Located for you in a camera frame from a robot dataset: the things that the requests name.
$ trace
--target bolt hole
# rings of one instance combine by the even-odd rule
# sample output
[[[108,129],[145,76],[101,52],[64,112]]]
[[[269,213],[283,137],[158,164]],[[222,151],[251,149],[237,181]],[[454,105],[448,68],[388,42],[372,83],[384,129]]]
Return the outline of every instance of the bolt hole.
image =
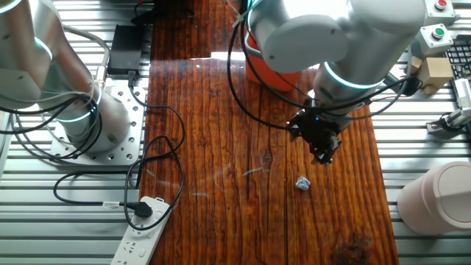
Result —
[[[116,136],[114,136],[114,134],[112,134],[112,133],[108,133],[108,134],[106,135],[106,138],[108,138],[108,140],[109,140],[110,142],[112,142],[113,144],[117,144],[117,143],[118,143],[118,139],[117,139]]]

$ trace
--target power strip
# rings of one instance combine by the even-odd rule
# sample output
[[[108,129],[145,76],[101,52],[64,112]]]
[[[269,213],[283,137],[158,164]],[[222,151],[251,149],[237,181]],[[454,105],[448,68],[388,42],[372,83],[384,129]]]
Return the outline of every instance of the power strip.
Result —
[[[151,197],[142,197],[141,202],[145,202],[150,206],[152,215],[148,218],[141,218],[134,215],[132,223],[137,227],[152,225],[169,208],[169,205],[164,203],[163,199],[160,198],[153,199]],[[145,231],[137,231],[129,226],[121,240],[111,265],[149,264],[168,219],[169,214],[167,214],[165,219],[158,226]]]

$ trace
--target green button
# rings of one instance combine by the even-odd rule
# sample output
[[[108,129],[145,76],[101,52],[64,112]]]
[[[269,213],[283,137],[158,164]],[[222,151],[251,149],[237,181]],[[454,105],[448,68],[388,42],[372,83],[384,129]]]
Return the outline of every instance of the green button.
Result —
[[[438,35],[438,36],[443,36],[445,34],[445,32],[443,31],[443,29],[435,29],[435,33]]]

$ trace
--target cable tie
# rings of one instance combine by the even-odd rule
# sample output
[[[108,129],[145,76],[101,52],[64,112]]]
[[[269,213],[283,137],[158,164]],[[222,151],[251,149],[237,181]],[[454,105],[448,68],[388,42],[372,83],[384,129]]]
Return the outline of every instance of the cable tie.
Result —
[[[117,209],[119,208],[119,202],[103,202],[103,207],[106,209]]]
[[[241,22],[245,19],[245,16],[246,16],[250,11],[252,11],[254,8],[256,8],[261,2],[262,2],[262,0],[258,0],[258,1],[255,2],[252,6],[250,6],[250,8],[249,8],[248,10],[246,10],[244,13],[238,14],[238,15],[237,15],[237,19],[235,20],[235,22],[234,22],[234,24],[233,24],[233,28],[235,28],[237,24],[241,23]]]

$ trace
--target metal mounting plate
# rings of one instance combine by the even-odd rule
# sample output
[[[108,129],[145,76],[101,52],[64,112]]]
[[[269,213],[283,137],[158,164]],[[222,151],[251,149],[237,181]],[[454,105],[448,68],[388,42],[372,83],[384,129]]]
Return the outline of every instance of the metal mounting plate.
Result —
[[[113,86],[106,87],[105,90],[111,96],[121,100],[126,106],[130,115],[130,130],[124,140],[115,148],[107,152],[81,155],[77,159],[71,160],[73,163],[90,166],[126,166],[136,162],[139,157],[144,107],[134,100],[127,87]],[[145,102],[146,91],[141,88],[135,88],[134,91],[136,96]],[[54,132],[59,138],[67,139],[65,130],[60,123],[57,123]],[[75,147],[70,144],[64,144],[56,139],[52,141],[52,154],[66,155],[74,150]]]

